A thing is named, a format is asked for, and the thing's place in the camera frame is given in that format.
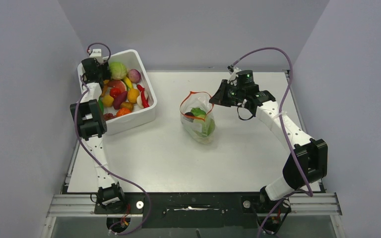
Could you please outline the yellow pear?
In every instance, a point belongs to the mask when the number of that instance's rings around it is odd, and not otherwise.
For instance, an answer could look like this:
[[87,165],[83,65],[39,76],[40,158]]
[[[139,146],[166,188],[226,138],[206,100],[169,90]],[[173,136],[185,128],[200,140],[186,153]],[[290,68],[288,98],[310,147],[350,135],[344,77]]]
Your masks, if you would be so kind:
[[102,93],[101,93],[100,97],[104,97],[105,96],[105,94],[106,94],[106,92],[108,90],[109,80],[104,80],[103,83],[104,83],[104,86],[102,88]]

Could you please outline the clear orange zip bag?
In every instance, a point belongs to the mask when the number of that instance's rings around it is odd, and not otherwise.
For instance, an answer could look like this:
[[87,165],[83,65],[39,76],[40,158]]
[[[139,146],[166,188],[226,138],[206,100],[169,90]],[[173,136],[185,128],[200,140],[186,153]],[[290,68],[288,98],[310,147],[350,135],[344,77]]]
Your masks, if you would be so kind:
[[180,104],[181,123],[186,132],[197,142],[209,144],[213,140],[216,123],[211,95],[191,91]]

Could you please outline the green lettuce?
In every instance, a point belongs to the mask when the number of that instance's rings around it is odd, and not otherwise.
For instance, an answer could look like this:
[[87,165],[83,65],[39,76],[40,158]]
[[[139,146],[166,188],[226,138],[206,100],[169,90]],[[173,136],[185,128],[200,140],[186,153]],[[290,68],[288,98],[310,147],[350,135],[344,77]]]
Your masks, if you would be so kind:
[[213,139],[215,131],[215,120],[212,114],[207,114],[202,108],[196,107],[190,110],[194,114],[192,121],[191,135],[202,144],[209,144]]

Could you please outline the dark plum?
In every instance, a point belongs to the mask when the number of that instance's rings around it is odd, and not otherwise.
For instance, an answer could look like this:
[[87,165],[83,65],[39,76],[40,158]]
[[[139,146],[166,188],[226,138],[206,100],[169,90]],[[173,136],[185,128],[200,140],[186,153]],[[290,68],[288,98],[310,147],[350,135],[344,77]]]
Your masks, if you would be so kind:
[[192,112],[187,112],[187,113],[185,113],[185,117],[187,119],[192,119],[194,117],[194,114]]

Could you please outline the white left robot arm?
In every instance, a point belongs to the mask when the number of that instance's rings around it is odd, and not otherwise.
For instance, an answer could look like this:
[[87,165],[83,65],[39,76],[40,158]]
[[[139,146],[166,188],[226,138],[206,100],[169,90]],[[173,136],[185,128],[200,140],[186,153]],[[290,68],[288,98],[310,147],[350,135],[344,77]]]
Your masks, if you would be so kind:
[[93,161],[96,181],[96,213],[122,213],[127,210],[127,199],[118,182],[108,172],[107,153],[103,135],[107,124],[98,102],[104,86],[104,76],[109,73],[108,62],[87,58],[79,66],[81,98],[70,105],[75,133],[85,153]]

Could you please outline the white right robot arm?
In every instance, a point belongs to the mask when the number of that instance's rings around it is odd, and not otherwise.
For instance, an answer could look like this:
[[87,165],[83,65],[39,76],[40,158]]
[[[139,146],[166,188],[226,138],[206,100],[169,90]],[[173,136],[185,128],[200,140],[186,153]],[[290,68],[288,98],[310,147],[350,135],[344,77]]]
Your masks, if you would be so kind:
[[314,139],[299,128],[280,108],[275,97],[267,90],[260,90],[251,70],[231,73],[223,79],[211,104],[247,109],[252,118],[263,122],[282,145],[289,149],[289,157],[282,175],[263,187],[259,205],[264,211],[273,211],[279,199],[316,182],[327,174],[328,145]]

